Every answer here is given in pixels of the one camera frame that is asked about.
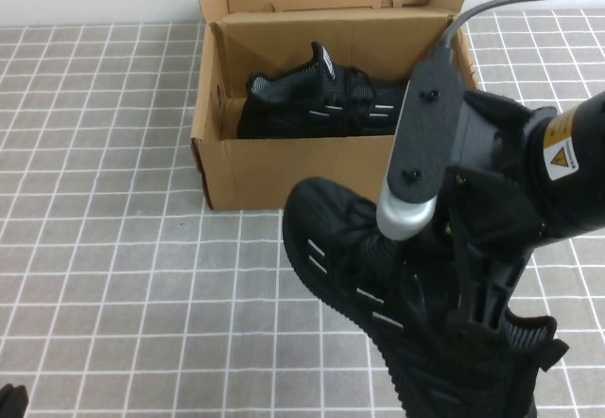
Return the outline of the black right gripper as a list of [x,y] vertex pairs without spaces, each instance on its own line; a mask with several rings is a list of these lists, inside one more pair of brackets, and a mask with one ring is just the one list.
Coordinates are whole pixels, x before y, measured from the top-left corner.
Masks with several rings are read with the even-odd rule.
[[[546,204],[531,143],[556,114],[550,106],[532,110],[505,96],[464,93],[446,169],[454,232],[501,255],[545,244]],[[474,269],[469,249],[455,247],[459,300],[454,322],[497,333],[526,265],[524,256],[501,261],[482,254]]]

